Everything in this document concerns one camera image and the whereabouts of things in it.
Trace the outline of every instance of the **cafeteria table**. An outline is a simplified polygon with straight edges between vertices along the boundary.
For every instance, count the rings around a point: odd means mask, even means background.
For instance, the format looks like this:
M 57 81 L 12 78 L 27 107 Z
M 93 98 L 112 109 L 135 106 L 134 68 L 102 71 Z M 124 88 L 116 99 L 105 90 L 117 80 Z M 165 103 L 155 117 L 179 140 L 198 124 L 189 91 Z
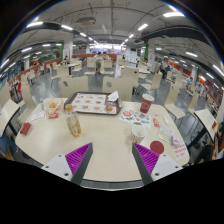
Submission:
M 9 125 L 10 129 L 12 130 L 13 134 L 16 136 L 17 131 L 11 124 L 11 120 L 14 115 L 19 111 L 20 107 L 18 104 L 14 103 L 11 99 L 9 99 L 4 107 L 1 110 L 0 116 L 0 136 L 3 136 L 7 126 Z
M 123 108 L 140 110 L 140 103 L 122 102 Z M 34 112 L 41 111 L 38 105 Z M 82 134 L 73 137 L 66 123 L 66 113 L 60 109 L 56 119 L 43 118 L 33 121 L 31 130 L 26 136 L 18 133 L 17 146 L 31 158 L 41 164 L 46 164 L 57 154 L 68 154 L 73 150 L 93 143 L 93 154 L 86 169 L 84 180 L 100 182 L 128 182 L 141 180 L 137 164 L 132 154 L 131 129 L 132 124 L 119 120 L 120 115 L 99 115 L 78 113 Z M 180 143 L 184 143 L 180 132 L 166 109 L 160 105 L 151 105 L 149 114 L 155 117 L 160 125 L 175 131 Z M 164 116 L 169 120 L 166 125 Z M 179 165 L 183 166 L 189 161 L 189 155 L 176 159 L 171 145 L 158 137 L 159 128 L 151 122 L 146 138 L 141 145 L 150 147 L 151 142 L 161 141 L 168 154 Z
M 215 134 L 218 130 L 218 124 L 215 129 L 212 128 L 212 125 L 216 119 L 211 114 L 211 112 L 208 109 L 198 110 L 194 112 L 194 115 L 198 118 L 198 120 L 201 122 L 201 124 L 204 126 L 200 133 L 196 136 L 196 138 L 187 146 L 188 150 L 208 132 L 211 140 L 215 141 Z

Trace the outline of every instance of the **paper cup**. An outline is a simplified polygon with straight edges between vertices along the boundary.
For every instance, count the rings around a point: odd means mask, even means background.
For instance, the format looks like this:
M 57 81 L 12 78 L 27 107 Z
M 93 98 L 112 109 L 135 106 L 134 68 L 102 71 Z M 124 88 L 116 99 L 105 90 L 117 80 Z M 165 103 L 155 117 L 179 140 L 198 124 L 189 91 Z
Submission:
M 149 94 L 143 94 L 140 111 L 144 114 L 148 113 L 153 101 L 154 101 L 154 97 L 152 97 Z
M 134 125 L 132 127 L 131 140 L 134 143 L 140 144 L 147 135 L 147 130 L 141 125 Z

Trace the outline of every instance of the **napkin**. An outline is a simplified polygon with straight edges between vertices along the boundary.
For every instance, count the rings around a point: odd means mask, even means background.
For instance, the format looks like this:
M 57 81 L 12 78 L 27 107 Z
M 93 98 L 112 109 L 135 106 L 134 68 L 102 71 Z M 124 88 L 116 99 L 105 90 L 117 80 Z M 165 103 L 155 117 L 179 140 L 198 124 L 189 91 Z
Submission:
M 108 96 L 108 101 L 116 101 L 119 98 L 118 92 L 115 91 Z
M 28 132 L 29 129 L 30 129 L 30 126 L 31 126 L 30 123 L 24 123 L 24 124 L 23 124 L 23 127 L 22 127 L 21 130 L 20 130 L 20 134 L 22 134 L 22 135 L 26 135 L 27 132 Z

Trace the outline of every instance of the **fluorescent light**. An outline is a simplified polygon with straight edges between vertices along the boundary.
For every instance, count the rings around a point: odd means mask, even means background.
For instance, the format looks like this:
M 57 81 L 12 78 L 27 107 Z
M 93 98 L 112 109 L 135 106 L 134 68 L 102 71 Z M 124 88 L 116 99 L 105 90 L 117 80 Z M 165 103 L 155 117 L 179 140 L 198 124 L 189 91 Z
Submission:
M 86 35 L 85 35 L 84 33 L 80 33 L 80 35 L 82 35 L 82 36 L 86 37 Z
M 31 49 L 32 49 L 32 47 L 29 47 L 29 48 L 26 48 L 26 49 L 22 50 L 22 52 L 25 52 L 25 51 L 28 51 L 28 50 L 31 50 Z
M 214 83 L 214 86 L 216 86 L 217 87 L 217 89 L 219 89 L 219 87 Z
M 204 81 L 206 81 L 206 79 L 203 76 L 200 76 L 201 79 L 203 79 Z
M 189 55 L 191 55 L 191 56 L 193 56 L 193 57 L 198 57 L 196 54 L 193 54 L 193 53 L 191 53 L 191 52 L 186 52 L 186 54 L 189 54 Z
M 3 65 L 1 66 L 1 68 L 2 68 L 8 61 L 9 61 L 9 59 L 7 59 L 7 60 L 3 63 Z
M 210 78 L 212 78 L 212 79 L 214 79 L 214 77 L 213 76 L 211 76 L 210 74 L 208 74 L 208 73 L 206 73 Z
M 215 69 L 217 69 L 217 70 L 224 76 L 223 72 L 222 72 L 217 66 L 213 65 L 213 67 L 214 67 Z
M 41 25 L 41 24 L 43 24 L 43 22 L 35 22 L 35 23 L 30 23 L 26 28 L 28 28 L 28 27 L 31 27 L 31 26 L 38 26 L 38 25 Z
M 11 68 L 14 64 L 15 64 L 15 62 L 14 62 L 13 64 L 11 64 L 11 65 L 9 66 L 9 68 Z
M 138 30 L 140 31 L 140 30 L 143 30 L 144 28 L 146 28 L 148 26 L 148 24 L 144 24 L 144 25 L 142 25 L 142 26 L 140 26 L 139 28 L 138 28 Z
M 173 17 L 173 16 L 185 16 L 185 15 L 180 12 L 168 12 L 168 13 L 163 14 L 163 16 L 168 18 L 168 17 Z
M 70 26 L 62 25 L 61 27 L 67 30 L 73 30 Z

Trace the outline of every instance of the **ceiling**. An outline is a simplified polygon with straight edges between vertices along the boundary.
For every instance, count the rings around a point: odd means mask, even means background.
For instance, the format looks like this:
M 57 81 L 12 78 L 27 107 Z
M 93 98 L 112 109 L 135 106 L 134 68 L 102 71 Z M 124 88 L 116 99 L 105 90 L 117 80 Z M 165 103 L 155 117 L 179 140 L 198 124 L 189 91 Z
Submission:
M 83 32 L 98 42 L 117 44 L 123 43 L 130 34 L 134 34 L 127 45 L 135 47 L 142 46 L 134 43 L 135 40 L 154 39 L 156 45 L 162 47 L 163 54 L 175 54 L 176 59 L 188 57 L 185 52 L 191 49 L 197 53 L 198 58 L 189 56 L 188 65 L 190 66 L 192 62 L 196 63 L 194 60 L 197 60 L 197 65 L 205 65 L 201 66 L 204 72 L 206 68 L 210 68 L 209 72 L 215 77 L 218 86 L 224 86 L 224 76 L 212 66 L 215 64 L 220 68 L 221 63 L 212 44 L 189 19 L 165 18 L 163 14 L 167 12 L 172 10 L 162 1 L 157 0 L 62 1 L 39 15 L 38 21 L 44 22 L 41 29 L 31 27 L 21 32 L 12 43 L 6 58 L 12 57 L 17 52 L 13 60 L 18 60 L 24 56 L 21 49 L 27 46 L 36 46 L 36 49 L 33 48 L 35 53 L 36 50 L 43 50 L 43 43 L 51 42 L 54 47 L 57 42 L 63 42 L 68 32 L 61 29 L 61 25 L 64 24 L 74 29 L 73 43 L 76 45 L 89 43 L 87 38 L 80 36 L 79 33 Z M 81 27 L 77 24 L 77 20 L 83 17 L 95 17 L 96 25 Z M 138 31 L 144 23 L 147 23 L 148 27 Z

